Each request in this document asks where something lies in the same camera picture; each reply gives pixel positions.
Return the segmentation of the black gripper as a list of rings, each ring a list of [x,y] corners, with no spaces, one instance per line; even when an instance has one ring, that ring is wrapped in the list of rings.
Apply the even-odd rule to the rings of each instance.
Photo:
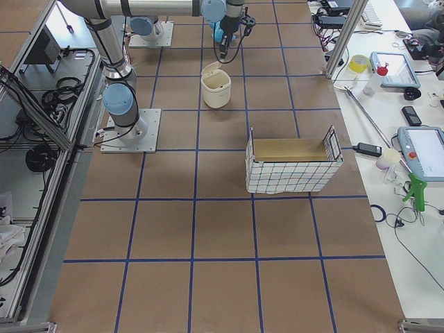
[[[220,52],[220,59],[222,60],[225,60],[228,54],[231,35],[234,35],[238,31],[239,24],[241,21],[241,16],[242,14],[237,15],[235,17],[225,15],[220,22],[220,28],[222,29],[223,34],[221,37],[221,41],[219,42],[219,52]]]

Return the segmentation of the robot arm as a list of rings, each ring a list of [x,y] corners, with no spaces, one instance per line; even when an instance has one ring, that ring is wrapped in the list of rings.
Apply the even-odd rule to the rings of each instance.
[[[128,18],[176,15],[203,17],[221,30],[219,45],[214,47],[216,59],[228,64],[232,36],[245,26],[242,37],[250,35],[256,21],[248,14],[243,1],[63,1],[63,6],[85,20],[92,39],[102,57],[105,76],[125,81],[132,70],[125,59],[122,43],[118,41],[111,17]]]

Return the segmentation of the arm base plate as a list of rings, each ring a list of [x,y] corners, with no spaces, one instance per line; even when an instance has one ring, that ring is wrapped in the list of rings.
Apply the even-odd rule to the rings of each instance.
[[[130,37],[129,47],[136,49],[153,49],[170,47],[173,39],[172,21],[158,21],[153,25],[153,30],[149,35],[138,35],[133,33]]]
[[[139,109],[139,121],[128,133],[128,129],[120,128],[104,134],[102,153],[155,153],[160,128],[161,109]]]

